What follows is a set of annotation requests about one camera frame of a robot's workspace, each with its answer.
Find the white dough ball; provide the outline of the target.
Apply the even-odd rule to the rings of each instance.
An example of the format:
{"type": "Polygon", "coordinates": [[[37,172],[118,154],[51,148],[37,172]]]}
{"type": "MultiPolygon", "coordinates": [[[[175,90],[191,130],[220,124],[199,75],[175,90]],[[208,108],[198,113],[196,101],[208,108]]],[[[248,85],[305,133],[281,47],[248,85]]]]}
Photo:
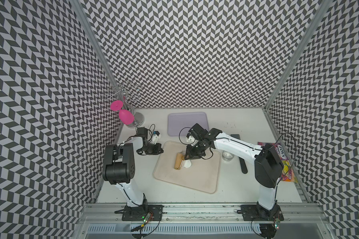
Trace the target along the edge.
{"type": "Polygon", "coordinates": [[[183,168],[190,168],[191,167],[191,161],[190,160],[184,160],[183,161],[183,168]]]}

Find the wooden dough roller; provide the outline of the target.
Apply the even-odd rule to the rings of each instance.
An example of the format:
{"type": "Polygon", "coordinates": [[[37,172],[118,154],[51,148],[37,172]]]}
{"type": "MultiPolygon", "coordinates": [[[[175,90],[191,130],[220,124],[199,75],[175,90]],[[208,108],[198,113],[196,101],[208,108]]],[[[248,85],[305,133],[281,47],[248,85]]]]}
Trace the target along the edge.
{"type": "Polygon", "coordinates": [[[175,164],[174,164],[174,169],[175,170],[181,170],[182,167],[184,166],[184,153],[181,152],[181,153],[178,153],[176,155],[176,159],[175,159],[175,164]]]}

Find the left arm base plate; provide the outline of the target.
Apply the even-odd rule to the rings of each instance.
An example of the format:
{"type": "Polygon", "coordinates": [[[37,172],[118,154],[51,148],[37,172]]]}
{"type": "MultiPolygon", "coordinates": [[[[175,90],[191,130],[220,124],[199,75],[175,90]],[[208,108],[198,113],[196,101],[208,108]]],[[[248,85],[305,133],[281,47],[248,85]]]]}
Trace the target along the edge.
{"type": "Polygon", "coordinates": [[[147,217],[148,213],[153,214],[151,221],[161,221],[163,208],[163,205],[125,206],[122,213],[122,221],[141,222],[143,217],[147,217]]]}

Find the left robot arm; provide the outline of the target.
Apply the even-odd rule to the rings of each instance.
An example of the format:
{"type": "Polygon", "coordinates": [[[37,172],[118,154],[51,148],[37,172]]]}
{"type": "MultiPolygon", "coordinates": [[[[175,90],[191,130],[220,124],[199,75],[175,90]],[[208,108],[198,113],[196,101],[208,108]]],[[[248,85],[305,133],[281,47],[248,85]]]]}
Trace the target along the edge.
{"type": "Polygon", "coordinates": [[[136,128],[134,135],[119,144],[106,146],[102,177],[104,181],[116,186],[126,199],[127,209],[147,210],[145,194],[134,180],[136,173],[135,155],[159,155],[164,152],[158,143],[161,133],[145,127],[136,128]]]}

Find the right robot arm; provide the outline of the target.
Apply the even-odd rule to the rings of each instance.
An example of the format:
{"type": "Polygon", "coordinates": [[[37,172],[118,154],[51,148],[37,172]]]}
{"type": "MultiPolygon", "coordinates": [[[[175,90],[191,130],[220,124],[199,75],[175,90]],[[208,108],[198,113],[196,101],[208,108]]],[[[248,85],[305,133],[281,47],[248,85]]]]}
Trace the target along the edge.
{"type": "Polygon", "coordinates": [[[204,159],[206,151],[218,149],[242,158],[254,166],[254,177],[259,183],[257,210],[270,214],[276,209],[276,192],[284,164],[271,144],[254,145],[234,138],[220,129],[209,131],[200,124],[188,129],[184,160],[204,159]]]}

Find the beige plastic tray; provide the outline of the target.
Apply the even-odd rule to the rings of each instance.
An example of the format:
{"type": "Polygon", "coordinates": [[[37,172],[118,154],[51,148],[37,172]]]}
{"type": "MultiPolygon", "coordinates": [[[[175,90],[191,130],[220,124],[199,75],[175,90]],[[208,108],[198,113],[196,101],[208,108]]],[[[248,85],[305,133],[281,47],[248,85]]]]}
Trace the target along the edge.
{"type": "Polygon", "coordinates": [[[186,146],[179,142],[167,141],[160,154],[153,176],[155,179],[194,189],[208,194],[217,191],[221,155],[218,151],[206,151],[205,159],[193,159],[190,168],[175,170],[176,155],[184,152],[186,146]]]}

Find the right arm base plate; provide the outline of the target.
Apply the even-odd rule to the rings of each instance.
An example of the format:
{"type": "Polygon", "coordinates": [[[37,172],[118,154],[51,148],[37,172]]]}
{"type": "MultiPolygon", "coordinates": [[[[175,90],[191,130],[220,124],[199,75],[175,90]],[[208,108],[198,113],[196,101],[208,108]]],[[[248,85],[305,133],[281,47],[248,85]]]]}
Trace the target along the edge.
{"type": "Polygon", "coordinates": [[[244,221],[284,221],[283,212],[277,203],[270,210],[265,209],[259,204],[241,205],[240,213],[244,221]]]}

